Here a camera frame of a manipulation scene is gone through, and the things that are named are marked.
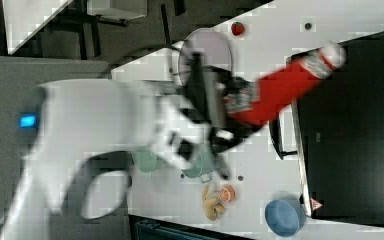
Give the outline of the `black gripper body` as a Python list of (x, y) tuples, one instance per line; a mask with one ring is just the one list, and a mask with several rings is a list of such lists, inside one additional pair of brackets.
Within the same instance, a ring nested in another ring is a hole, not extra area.
[(193, 53), (187, 60), (186, 83), (183, 95), (210, 124), (211, 149), (223, 152), (241, 144), (257, 131), (249, 123), (240, 123), (228, 115), (228, 97), (235, 98), (245, 81), (234, 78), (230, 71), (203, 64), (203, 55)]

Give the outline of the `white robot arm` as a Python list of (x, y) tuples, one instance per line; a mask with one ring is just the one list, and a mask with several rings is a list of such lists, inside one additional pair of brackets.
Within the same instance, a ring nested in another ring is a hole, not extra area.
[(195, 53), (182, 82), (68, 79), (32, 89), (17, 132), (24, 167), (0, 240), (52, 240), (53, 217), (94, 223), (116, 212), (132, 165), (156, 159), (179, 170), (219, 155), (251, 129), (228, 113), (257, 95), (254, 83)]

